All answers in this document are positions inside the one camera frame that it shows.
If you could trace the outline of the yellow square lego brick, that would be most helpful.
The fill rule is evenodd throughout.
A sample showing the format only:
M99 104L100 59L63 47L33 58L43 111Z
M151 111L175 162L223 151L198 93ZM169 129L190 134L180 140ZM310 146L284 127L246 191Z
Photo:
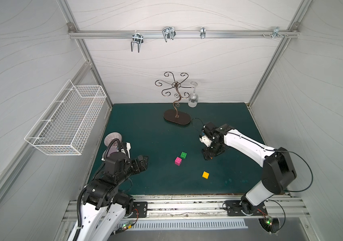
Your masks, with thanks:
M209 173L204 171L203 174L202 174L202 177L204 179L208 179L209 178Z

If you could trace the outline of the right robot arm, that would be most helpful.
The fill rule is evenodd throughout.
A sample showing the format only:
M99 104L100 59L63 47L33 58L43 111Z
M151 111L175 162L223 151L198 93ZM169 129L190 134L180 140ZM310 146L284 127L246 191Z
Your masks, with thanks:
M227 149L233 148L248 156L262 168L261 180L241 197L238 204L234 205L246 216L253 215L258 206L268 198L283 194L297 177L287 149L266 146L228 124L217 127L212 122L206 123L202 127L199 140L206 146L202 149L206 160L211 160Z

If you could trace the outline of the magenta lego brick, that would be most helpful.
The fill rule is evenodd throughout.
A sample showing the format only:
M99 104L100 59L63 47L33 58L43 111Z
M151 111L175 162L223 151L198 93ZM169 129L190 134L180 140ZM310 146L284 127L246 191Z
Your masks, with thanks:
M180 158L180 157L176 157L176 159L175 159L174 163L175 163L175 165L177 165L177 166L180 166L180 165L181 165L181 163L182 163L182 158Z

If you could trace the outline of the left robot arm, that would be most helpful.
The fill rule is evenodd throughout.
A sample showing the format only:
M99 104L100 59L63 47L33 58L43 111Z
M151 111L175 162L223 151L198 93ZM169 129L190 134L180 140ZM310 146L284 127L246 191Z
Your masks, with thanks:
M114 138L102 155L102 166L77 199L77 222L70 241L106 241L137 223L133 196L120 190L131 176L147 170L148 156L131 159L127 143Z

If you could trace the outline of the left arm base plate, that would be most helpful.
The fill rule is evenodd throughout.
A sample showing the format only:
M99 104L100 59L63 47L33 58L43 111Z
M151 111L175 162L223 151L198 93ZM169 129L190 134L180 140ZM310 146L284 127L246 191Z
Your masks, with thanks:
M134 201L132 212L127 218L134 219L144 219L147 217L148 202L146 201Z

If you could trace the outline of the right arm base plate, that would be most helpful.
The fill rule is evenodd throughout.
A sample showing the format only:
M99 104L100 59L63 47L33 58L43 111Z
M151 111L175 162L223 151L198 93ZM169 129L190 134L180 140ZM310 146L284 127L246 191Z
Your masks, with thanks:
M227 200L222 204L227 216L266 216L268 215L263 203L253 206L247 200Z

